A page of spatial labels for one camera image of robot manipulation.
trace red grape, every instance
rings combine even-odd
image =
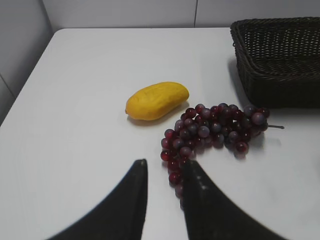
[[[209,108],[204,108],[200,113],[201,117],[205,120],[208,120],[211,117],[211,111]]]
[[[240,140],[240,136],[236,131],[230,132],[228,138],[230,140],[230,143],[237,143]]]
[[[169,182],[172,185],[177,185],[181,181],[181,174],[178,172],[172,172],[169,175]]]
[[[221,112],[221,116],[225,119],[232,118],[232,110],[229,107],[225,107]]]
[[[239,152],[239,153],[244,153],[246,154],[248,152],[248,145],[243,142],[243,141],[240,141],[238,143],[235,144],[235,149]]]
[[[206,138],[210,134],[210,130],[207,126],[200,126],[198,129],[198,135],[201,138]]]
[[[175,149],[180,149],[185,145],[185,142],[181,138],[177,138],[172,143]]]
[[[261,107],[257,110],[258,113],[262,113],[264,117],[267,119],[270,116],[270,110],[265,107]]]
[[[191,138],[190,132],[188,131],[188,129],[184,128],[180,130],[180,138],[183,140],[189,140]]]
[[[197,111],[194,108],[189,107],[187,110],[185,110],[185,114],[188,118],[193,119],[197,115]]]
[[[216,115],[219,114],[218,106],[212,106],[212,107],[210,108],[210,111],[211,111],[212,113],[216,114]]]
[[[179,158],[180,167],[182,167],[183,165],[185,165],[188,160],[189,160],[189,158],[186,157],[186,156]]]
[[[164,149],[170,149],[170,141],[167,139],[167,138],[163,138],[161,140],[161,146],[164,148]]]
[[[204,108],[205,108],[205,105],[199,103],[197,106],[195,106],[195,111],[197,114],[200,114],[202,109],[204,109]]]
[[[166,139],[172,139],[174,137],[174,130],[173,129],[167,129],[164,132],[164,136]]]
[[[251,134],[247,131],[241,134],[241,141],[248,143],[251,140]]]
[[[195,117],[195,121],[196,121],[198,124],[201,124],[203,120],[204,120],[204,119],[203,119],[202,116],[200,116],[200,115],[198,115],[198,116]]]
[[[170,151],[163,150],[160,154],[160,157],[163,161],[168,162],[171,159]]]
[[[184,121],[184,125],[186,127],[192,125],[194,123],[194,121],[191,119],[191,118],[187,118],[185,121]]]
[[[182,114],[181,114],[180,119],[181,119],[182,121],[185,121],[187,118],[188,118],[187,114],[185,114],[185,113],[182,113]]]
[[[234,111],[234,113],[233,113],[234,120],[240,121],[240,120],[242,120],[243,117],[244,117],[244,113],[240,109]]]
[[[191,155],[192,151],[189,147],[184,146],[180,149],[180,156],[181,157],[189,157]]]
[[[244,115],[246,115],[248,118],[252,116],[256,112],[257,108],[253,105],[245,106],[243,109]]]
[[[201,137],[196,137],[194,143],[196,147],[203,147],[205,145],[205,140]]]
[[[255,112],[251,117],[251,121],[255,125],[259,126],[259,125],[262,125],[266,122],[266,118],[261,112]]]
[[[173,172],[177,171],[179,169],[179,163],[176,160],[168,161],[168,169]]]
[[[188,140],[185,142],[185,146],[190,149],[194,149],[196,147],[196,144],[193,140]]]

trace grape stem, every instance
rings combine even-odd
[[[284,126],[277,126],[277,125],[268,125],[269,128],[275,128],[275,129],[285,129]]]

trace white wall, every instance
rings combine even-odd
[[[0,0],[0,73],[17,97],[52,37],[40,0]]]
[[[43,0],[63,28],[193,27],[197,0]]]
[[[319,0],[198,0],[196,27],[229,27],[253,18],[320,17]]]

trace yellow mango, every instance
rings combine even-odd
[[[177,82],[160,82],[137,91],[126,102],[125,113],[136,120],[156,120],[189,98],[189,91]]]

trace fake fruit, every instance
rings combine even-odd
[[[267,123],[270,115],[267,108],[258,109],[252,105],[246,106],[242,112],[234,104],[220,103],[209,109],[200,103],[195,108],[188,108],[184,114],[175,122],[175,130],[167,129],[165,138],[161,140],[160,156],[163,161],[169,162],[169,182],[173,186],[183,181],[183,165],[196,148],[222,148],[225,145],[241,159],[248,153],[251,137],[267,128],[284,129],[283,126]]]
[[[125,113],[136,120],[156,120],[189,98],[189,91],[177,82],[160,82],[137,91],[126,102]]]

